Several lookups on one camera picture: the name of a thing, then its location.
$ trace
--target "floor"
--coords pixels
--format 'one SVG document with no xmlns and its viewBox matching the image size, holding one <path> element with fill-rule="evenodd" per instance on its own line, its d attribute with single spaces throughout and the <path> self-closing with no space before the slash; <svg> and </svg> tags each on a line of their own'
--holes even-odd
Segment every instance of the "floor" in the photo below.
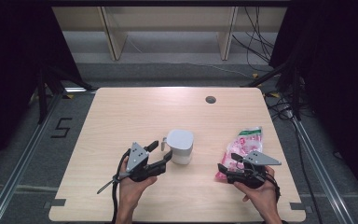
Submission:
<svg viewBox="0 0 358 224">
<path fill-rule="evenodd" d="M 246 34 L 235 36 L 245 45 L 250 41 Z M 276 38 L 276 34 L 263 36 L 272 43 Z M 120 60 L 115 62 L 110 58 L 104 33 L 67 32 L 65 37 L 82 77 L 95 86 L 238 86 L 271 70 L 265 61 L 253 53 L 248 54 L 236 40 L 231 44 L 228 60 L 222 61 L 213 33 L 130 33 Z M 255 41 L 251 47 L 262 52 L 260 44 Z M 156 77 L 161 77 L 161 74 L 169 74 L 172 79 L 157 82 Z M 272 78 L 259 88 L 265 93 L 275 91 L 277 78 Z M 43 127 L 44 134 L 32 143 L 36 149 L 30 150 L 24 171 L 17 176 L 18 184 L 9 195 L 6 207 L 2 208 L 4 213 L 0 214 L 0 223 L 52 223 L 48 219 L 48 209 L 92 99 L 92 94 L 74 94 L 72 99 L 57 100 L 49 118 L 51 122 Z M 270 96 L 266 101 L 271 107 L 271 117 L 307 211 L 304 223 L 358 223 L 358 183 L 345 161 L 333 154 L 334 144 L 329 141 L 317 115 L 312 114 L 311 108 L 304 107 L 300 122 L 284 119 L 284 116 L 290 116 L 286 112 L 280 113 L 283 119 L 279 119 L 276 110 L 285 111 L 287 106 L 277 105 L 282 100 L 282 97 Z M 33 140 L 37 129 L 36 120 L 38 105 L 33 100 L 18 131 L 12 136 L 8 147 L 0 153 L 0 192 L 12 179 L 12 171 L 16 169 L 17 162 L 23 159 L 24 150 L 30 148 L 30 140 Z M 62 134 L 62 131 L 56 130 L 59 120 L 70 126 L 71 130 L 64 139 L 51 138 L 52 135 Z M 296 140 L 296 130 L 304 130 L 301 131 L 304 138 L 300 141 L 301 148 Z M 340 200 L 344 205 L 335 205 Z"/>
</svg>

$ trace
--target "pink snack bag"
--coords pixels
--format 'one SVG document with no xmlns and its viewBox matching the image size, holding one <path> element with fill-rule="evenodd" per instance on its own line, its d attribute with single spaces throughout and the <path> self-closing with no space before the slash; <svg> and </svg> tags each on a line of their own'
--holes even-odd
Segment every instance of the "pink snack bag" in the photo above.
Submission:
<svg viewBox="0 0 358 224">
<path fill-rule="evenodd" d="M 228 168 L 229 171 L 236 171 L 237 169 L 243 169 L 243 164 L 237 163 L 231 159 L 231 153 L 237 153 L 243 157 L 247 156 L 251 151 L 263 151 L 262 143 L 262 129 L 261 127 L 254 127 L 249 129 L 243 129 L 238 136 L 228 144 L 227 150 L 223 156 L 221 163 Z M 217 172 L 215 177 L 219 180 L 227 179 L 226 176 L 220 172 Z"/>
</svg>

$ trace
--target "person's right hand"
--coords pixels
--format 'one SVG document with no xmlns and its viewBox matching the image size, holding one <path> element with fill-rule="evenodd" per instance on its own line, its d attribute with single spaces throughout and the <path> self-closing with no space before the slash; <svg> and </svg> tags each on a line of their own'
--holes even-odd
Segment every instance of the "person's right hand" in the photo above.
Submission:
<svg viewBox="0 0 358 224">
<path fill-rule="evenodd" d="M 266 166 L 266 171 L 272 177 L 275 175 L 274 170 L 269 166 Z M 234 182 L 234 186 L 243 193 L 245 193 L 245 196 L 242 200 L 244 202 L 251 200 L 252 204 L 260 213 L 260 216 L 268 224 L 282 223 L 281 218 L 278 214 L 275 186 L 272 183 L 266 181 L 258 189 L 250 189 L 240 182 Z"/>
</svg>

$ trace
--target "black stand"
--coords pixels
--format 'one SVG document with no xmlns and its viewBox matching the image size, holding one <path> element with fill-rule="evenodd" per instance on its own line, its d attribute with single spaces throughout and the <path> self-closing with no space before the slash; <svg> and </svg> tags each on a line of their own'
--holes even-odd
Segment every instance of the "black stand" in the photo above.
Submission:
<svg viewBox="0 0 358 224">
<path fill-rule="evenodd" d="M 301 66 L 306 57 L 310 55 L 313 49 L 315 49 L 315 45 L 318 41 L 318 34 L 321 31 L 324 20 L 327 18 L 328 10 L 330 8 L 328 3 L 330 2 L 331 1 L 329 0 L 322 0 L 319 3 L 319 6 L 316 7 L 316 10 L 311 14 L 302 30 L 287 61 L 248 85 L 248 87 L 256 87 L 270 78 L 281 74 L 276 86 L 278 91 L 285 91 L 292 85 L 292 109 L 298 120 L 301 120 L 299 116 L 299 79 Z"/>
<path fill-rule="evenodd" d="M 64 92 L 65 87 L 61 84 L 61 80 L 69 80 L 79 87 L 87 91 L 97 91 L 98 88 L 92 87 L 90 84 L 77 79 L 76 77 L 66 74 L 61 69 L 48 66 L 42 68 L 37 75 L 37 91 L 39 96 L 39 121 L 41 123 L 48 113 L 48 102 L 45 90 L 45 84 L 48 85 L 53 94 L 61 94 Z"/>
</svg>

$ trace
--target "table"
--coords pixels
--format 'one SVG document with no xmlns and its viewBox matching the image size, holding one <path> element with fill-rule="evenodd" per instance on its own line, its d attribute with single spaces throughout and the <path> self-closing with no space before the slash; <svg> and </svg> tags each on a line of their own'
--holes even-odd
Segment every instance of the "table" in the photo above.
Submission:
<svg viewBox="0 0 358 224">
<path fill-rule="evenodd" d="M 213 96 L 214 104 L 206 102 Z M 146 189 L 133 220 L 144 222 L 246 222 L 261 220 L 251 203 L 232 185 L 217 182 L 214 175 L 227 144 L 243 128 L 262 126 L 263 152 L 282 162 L 274 166 L 282 197 L 282 219 L 303 221 L 303 210 L 286 158 L 257 88 L 101 88 L 98 89 L 78 137 L 56 200 L 54 221 L 110 221 L 113 214 L 111 187 L 97 194 L 116 172 L 122 154 L 132 142 L 148 146 L 161 141 L 172 129 L 194 134 L 189 165 L 167 164 L 165 174 Z M 167 151 L 150 153 L 149 163 Z"/>
</svg>

